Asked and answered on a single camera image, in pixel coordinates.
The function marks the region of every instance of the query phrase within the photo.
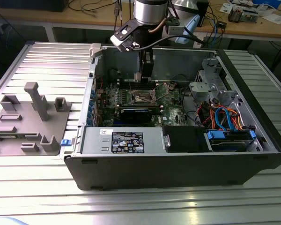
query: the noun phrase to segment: workbench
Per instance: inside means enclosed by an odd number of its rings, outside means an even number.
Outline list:
[[[82,4],[90,3],[89,0],[81,0]],[[258,18],[257,23],[232,23],[228,22],[228,14],[219,12],[220,5],[225,0],[210,0],[211,8],[219,20],[226,22],[227,27],[223,35],[224,38],[265,40],[265,41],[281,41],[281,24],[277,25],[263,18]],[[98,4],[91,5],[93,8],[111,4],[112,0],[102,0]],[[75,0],[71,7],[81,9],[78,0]],[[37,10],[24,9],[1,9],[0,13],[12,24],[41,26],[46,30],[48,40],[55,42],[53,32],[54,27],[92,29],[92,30],[113,30],[114,26],[114,6],[107,6],[96,10],[93,15],[83,12],[77,12],[66,8],[62,13],[46,12]],[[129,19],[129,3],[123,3],[123,23]],[[6,23],[0,17],[0,23]],[[208,20],[205,20],[203,26],[197,28],[195,33],[200,37],[209,36],[213,31]]]
[[[3,94],[15,94],[20,101],[31,101],[23,87],[38,82],[48,101],[65,97],[72,102],[64,138],[75,136],[89,48],[90,44],[71,43],[25,45],[0,81],[0,100]],[[241,71],[256,71],[248,52],[227,52]],[[243,68],[243,63],[251,66]],[[273,114],[276,121],[281,120],[278,115]],[[0,157],[0,216],[29,225],[281,224],[281,166],[261,171],[244,185],[81,191],[63,161],[66,151],[59,156]]]

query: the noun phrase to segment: blue latch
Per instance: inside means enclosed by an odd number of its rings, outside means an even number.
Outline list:
[[[72,140],[69,140],[69,139],[62,139],[60,145],[61,145],[62,147],[64,147],[64,146],[71,146],[71,145],[72,145]]]
[[[213,138],[225,138],[225,134],[221,130],[209,130],[207,133],[208,139],[213,139]]]
[[[256,138],[256,134],[255,134],[255,132],[254,132],[253,130],[250,130],[250,134],[251,134],[251,137],[252,137],[253,139]]]

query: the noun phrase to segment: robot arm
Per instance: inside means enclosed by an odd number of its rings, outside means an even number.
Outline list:
[[[174,12],[175,16],[168,10],[168,5],[171,7],[171,11]],[[192,39],[203,43],[203,41],[196,38],[190,32],[183,34],[183,29],[180,34],[162,38],[163,27],[165,25],[180,25],[178,15],[170,0],[135,0],[133,14],[135,18],[127,21],[111,37],[112,43],[121,52],[133,50],[136,45],[139,45],[140,49],[149,49],[151,45],[156,45],[160,41],[170,38],[177,38],[176,41],[179,40],[177,41],[179,43],[185,43],[185,41],[181,41],[185,39]]]

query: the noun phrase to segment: sheet metal panel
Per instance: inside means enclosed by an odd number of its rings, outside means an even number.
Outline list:
[[[79,110],[81,96],[66,98],[77,101],[71,110]],[[64,137],[75,134],[66,131]],[[59,157],[0,157],[0,216],[30,225],[281,225],[281,166],[241,186],[81,191]]]
[[[225,52],[281,135],[281,83],[258,57],[248,52]],[[227,82],[234,90],[231,80]]]

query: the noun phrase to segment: warning label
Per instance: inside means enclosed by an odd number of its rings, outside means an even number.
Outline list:
[[[113,153],[144,153],[144,137],[142,132],[113,132]]]

